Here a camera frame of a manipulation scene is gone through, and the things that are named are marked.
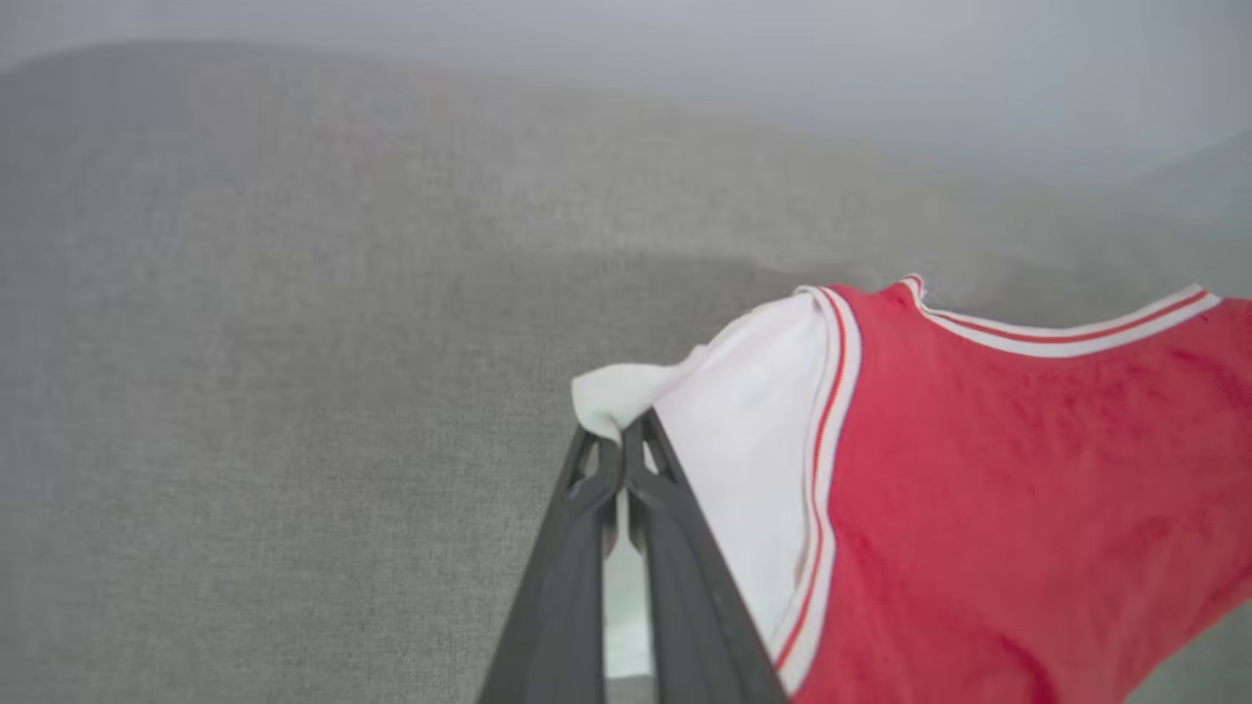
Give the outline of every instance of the gray couch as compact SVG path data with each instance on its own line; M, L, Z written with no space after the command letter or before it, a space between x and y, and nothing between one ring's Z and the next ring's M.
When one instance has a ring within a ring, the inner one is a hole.
M463 703L573 418L800 283L1009 322L1248 238L570 88L245 45L0 75L0 701ZM1237 613L1136 701L1252 699Z

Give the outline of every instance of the red and white jersey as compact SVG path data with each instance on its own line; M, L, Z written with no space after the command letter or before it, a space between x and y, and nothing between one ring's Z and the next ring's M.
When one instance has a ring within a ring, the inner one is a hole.
M801 289L580 377L580 421L655 405L794 701L1122 701L1252 595L1252 302L1042 329L923 294Z

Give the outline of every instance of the white trim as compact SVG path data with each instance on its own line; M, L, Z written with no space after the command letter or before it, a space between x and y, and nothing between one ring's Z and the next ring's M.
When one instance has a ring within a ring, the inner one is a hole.
M779 679L789 694L794 694L804 683L813 659L818 654L818 645L821 640L821 630L826 620L826 603L830 598L831 575L835 565L835 534L830 521L830 485L834 477L835 453L839 446L839 436L843 431L844 420L848 417L848 408L851 405L853 391L860 373L861 339L856 318L853 317L851 308L836 292L829 288L804 287L801 291L809 293L818 302L826 319L826 370L823 372L821 388L829 388L830 393L819 393L814 403L813 418L810 421L809 438L805 442L805 470L804 492L808 517L808 535L805 545L804 569L800 574L798 589L791 603L784 613L779 629L770 638L770 653L777 658L793 630L799 628L795 643L788 660L779 669ZM843 323L843 346L840 348L839 327ZM839 371L839 355L843 355L843 370L836 380L834 375ZM820 428L826 405L830 412L825 417L825 428ZM811 452L819 430L821 431L821 447ZM814 472L814 455L816 455L816 472ZM821 536L821 550L818 551L818 539ZM813 595L809 596L809 585L813 585ZM804 611L805 601L809 601L808 611Z
M977 342L979 344L993 347L995 349L1002 349L1004 352L1013 352L1017 355L1027 355L1030 357L1048 357L1048 358L1060 358L1060 357L1078 357L1082 355L1090 355L1093 352L1102 352L1104 349L1112 349L1122 344L1128 344L1131 342L1151 337L1158 332L1168 329L1178 323L1208 311L1209 308L1217 306L1222 299L1212 293L1206 293L1198 286L1188 286L1178 293L1167 296L1161 301L1144 306L1138 311L1122 316L1119 318L1113 318L1111 321L1104 321L1099 323L1092 323L1085 326L1078 326L1073 328L1037 328L1025 326L1012 326L1002 323L998 321L989 321L985 318L977 318L974 316L965 316L962 313L953 313L950 311L939 311L930 308L923 301L925 296L925 282L918 274L909 274L901 283L913 293L913 301L918 306L918 311L921 312L926 319L934 322L935 324L959 334L967 339ZM1176 311L1152 318L1152 316L1164 311L1172 306L1177 306L1188 298L1196 298L1193 302L1182 306ZM1136 324L1136 321L1146 319L1142 324ZM990 331L985 332L979 329L972 329L962 326L960 322L977 324ZM1104 331L1109 332L1099 337L1090 339L1080 339L1073 342L1050 342L1047 338L1065 338L1065 337L1079 337L1089 334L1099 334ZM1032 342L1025 339L1013 339L1008 337L1002 337L997 332L1003 332L1005 334L1014 336L1027 336L1040 338L1039 342Z

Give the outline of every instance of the striped trim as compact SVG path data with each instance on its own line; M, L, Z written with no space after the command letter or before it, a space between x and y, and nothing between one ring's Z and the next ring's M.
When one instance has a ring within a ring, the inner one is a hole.
M788 693L795 693L809 673L823 625L835 564L835 534L830 522L830 484L834 475L835 451L843 430L853 390L860 373L861 341L851 308L841 296L826 288L804 288L816 301L826 317L826 370L820 388L829 388L820 416L810 428L813 455L805 457L804 492L809 502L808 535L801 590L788 605L777 631L770 640L776 653L775 669Z
M928 307L925 282L909 274L900 282L913 293L918 311L929 321L987 347L1030 357L1079 357L1143 339L1217 306L1221 298L1198 286L1187 288L1133 313L1074 328L1010 326Z

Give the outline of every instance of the red fabric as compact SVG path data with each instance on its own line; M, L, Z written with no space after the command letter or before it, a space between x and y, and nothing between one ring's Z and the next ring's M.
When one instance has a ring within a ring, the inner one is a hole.
M1038 358L838 291L863 361L795 701L1118 703L1252 595L1249 302Z

